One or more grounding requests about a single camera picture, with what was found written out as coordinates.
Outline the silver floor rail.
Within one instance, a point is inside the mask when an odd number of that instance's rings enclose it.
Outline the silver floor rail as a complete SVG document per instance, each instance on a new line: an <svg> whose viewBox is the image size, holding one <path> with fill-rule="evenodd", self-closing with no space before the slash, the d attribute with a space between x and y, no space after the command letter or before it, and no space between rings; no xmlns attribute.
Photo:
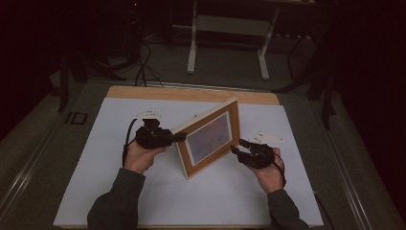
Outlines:
<svg viewBox="0 0 406 230"><path fill-rule="evenodd" d="M322 129L324 135L327 138L328 147L331 151L333 165L336 169L337 176L340 180L340 184L344 190L347 201L349 203L351 212L355 218L359 230L373 230L371 222L367 217L364 206L359 198L352 180L350 178L349 172L344 164L343 158L341 157L341 152L339 151L336 143L334 142L333 135L326 128L322 120L322 108L323 103L319 101L310 101L310 106L316 117L318 126Z"/></svg>
<svg viewBox="0 0 406 230"><path fill-rule="evenodd" d="M60 124L51 125L32 151L27 162L14 178L5 195L0 199L0 225L6 221L19 198L29 185L40 161L44 157L45 149L59 130Z"/></svg>

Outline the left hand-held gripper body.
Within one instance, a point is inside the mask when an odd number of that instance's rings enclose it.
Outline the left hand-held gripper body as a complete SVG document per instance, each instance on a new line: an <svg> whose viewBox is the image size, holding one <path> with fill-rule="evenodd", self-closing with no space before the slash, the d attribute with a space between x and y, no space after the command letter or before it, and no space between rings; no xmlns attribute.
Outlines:
<svg viewBox="0 0 406 230"><path fill-rule="evenodd" d="M169 130L160 127L161 116L150 109L134 115L134 119L141 119L144 124L136 131L135 141L146 150L159 149L169 145L167 140Z"/></svg>

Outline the wooden picture frame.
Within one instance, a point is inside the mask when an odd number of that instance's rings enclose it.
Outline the wooden picture frame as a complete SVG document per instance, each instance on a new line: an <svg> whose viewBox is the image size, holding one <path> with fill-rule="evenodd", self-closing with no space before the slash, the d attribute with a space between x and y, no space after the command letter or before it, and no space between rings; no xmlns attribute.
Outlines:
<svg viewBox="0 0 406 230"><path fill-rule="evenodd" d="M192 178L238 144L240 138L238 101L230 98L173 128L174 134L186 134L176 144L185 176Z"/></svg>

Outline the person's left hand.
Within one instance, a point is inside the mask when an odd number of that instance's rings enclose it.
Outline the person's left hand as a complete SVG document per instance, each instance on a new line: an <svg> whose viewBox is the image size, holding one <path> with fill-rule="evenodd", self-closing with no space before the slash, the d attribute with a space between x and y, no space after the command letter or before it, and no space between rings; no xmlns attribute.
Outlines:
<svg viewBox="0 0 406 230"><path fill-rule="evenodd" d="M132 142L127 147L127 155L124 161L124 168L139 174L143 174L153 165L154 158L165 152L168 148L144 149L137 142Z"/></svg>

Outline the white paper sheet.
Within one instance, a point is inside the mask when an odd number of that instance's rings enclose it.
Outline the white paper sheet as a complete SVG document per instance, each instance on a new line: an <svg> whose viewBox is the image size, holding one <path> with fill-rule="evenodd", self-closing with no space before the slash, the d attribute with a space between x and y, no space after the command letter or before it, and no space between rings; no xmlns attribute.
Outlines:
<svg viewBox="0 0 406 230"><path fill-rule="evenodd" d="M56 226L82 227L94 201L108 192L122 165L127 130L134 114L156 110L162 127L177 127L213 108L208 102L106 98L89 134L54 220ZM322 217L285 110L280 105L241 103L240 134L259 131L280 136L288 194L311 226ZM264 227L270 222L267 198L253 173L229 153L187 179L176 147L158 155L146 172L139 201L142 227Z"/></svg>

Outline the white metal stand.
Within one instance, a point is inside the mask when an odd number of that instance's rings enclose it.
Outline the white metal stand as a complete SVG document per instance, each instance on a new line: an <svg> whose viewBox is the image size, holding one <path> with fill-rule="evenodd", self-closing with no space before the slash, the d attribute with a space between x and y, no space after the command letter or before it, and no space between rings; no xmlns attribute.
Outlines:
<svg viewBox="0 0 406 230"><path fill-rule="evenodd" d="M276 7L273 10L273 12L271 13L271 19L269 21L260 21L226 16L199 14L197 12L198 0L193 0L192 2L192 39L187 72L189 74L194 73L197 53L196 35L198 31L236 35L256 35L262 36L264 38L262 47L257 50L257 56L261 78L264 81L268 81L270 79L270 75L268 73L265 54L273 35L281 8Z"/></svg>

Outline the black floor socket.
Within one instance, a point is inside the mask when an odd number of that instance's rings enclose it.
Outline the black floor socket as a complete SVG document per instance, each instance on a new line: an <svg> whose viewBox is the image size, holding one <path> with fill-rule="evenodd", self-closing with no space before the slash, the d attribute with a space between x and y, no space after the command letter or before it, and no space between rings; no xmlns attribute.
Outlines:
<svg viewBox="0 0 406 230"><path fill-rule="evenodd" d="M87 113L70 112L65 120L65 125L84 125L87 121L87 118Z"/></svg>

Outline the person's right hand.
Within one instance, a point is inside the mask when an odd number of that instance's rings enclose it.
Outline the person's right hand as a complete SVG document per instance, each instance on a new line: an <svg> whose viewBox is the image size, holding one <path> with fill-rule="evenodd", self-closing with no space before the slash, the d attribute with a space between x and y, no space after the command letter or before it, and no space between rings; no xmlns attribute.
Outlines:
<svg viewBox="0 0 406 230"><path fill-rule="evenodd" d="M284 164L281 159L281 151L279 148L273 148L273 151L276 153L273 164L263 169L251 168L267 195L283 188Z"/></svg>

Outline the black metal stand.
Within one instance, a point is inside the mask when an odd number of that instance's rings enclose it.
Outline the black metal stand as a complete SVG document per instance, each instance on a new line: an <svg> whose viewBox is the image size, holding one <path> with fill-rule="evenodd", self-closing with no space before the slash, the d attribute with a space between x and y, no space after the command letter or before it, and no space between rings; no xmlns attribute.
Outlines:
<svg viewBox="0 0 406 230"><path fill-rule="evenodd" d="M274 93L286 93L305 84L310 84L307 90L307 98L317 101L323 97L321 120L327 130L330 130L329 116L335 114L332 107L333 82L336 69L328 59L325 35L312 36L310 38L315 45L312 55L309 57L304 69L293 78L293 82L287 86L273 89Z"/></svg>
<svg viewBox="0 0 406 230"><path fill-rule="evenodd" d="M53 94L59 96L59 108L58 112L62 112L66 105L69 102L69 80L68 80L68 58L69 57L78 57L80 61L83 61L86 64L89 64L92 68L95 68L100 73L107 76L109 79L114 81L123 81L124 78L121 78L111 71L107 70L105 67L102 67L96 61L87 57L85 54L81 52L74 51L70 54L68 51L62 51L59 56L59 87L56 87L53 91Z"/></svg>

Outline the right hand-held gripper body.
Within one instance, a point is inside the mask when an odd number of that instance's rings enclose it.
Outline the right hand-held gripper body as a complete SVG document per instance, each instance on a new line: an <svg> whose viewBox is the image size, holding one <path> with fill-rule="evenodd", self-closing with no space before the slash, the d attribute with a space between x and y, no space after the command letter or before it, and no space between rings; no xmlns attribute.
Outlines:
<svg viewBox="0 0 406 230"><path fill-rule="evenodd" d="M259 131L248 140L247 149L253 160L252 168L262 169L275 162L276 153L271 144L281 143L283 139L280 136Z"/></svg>

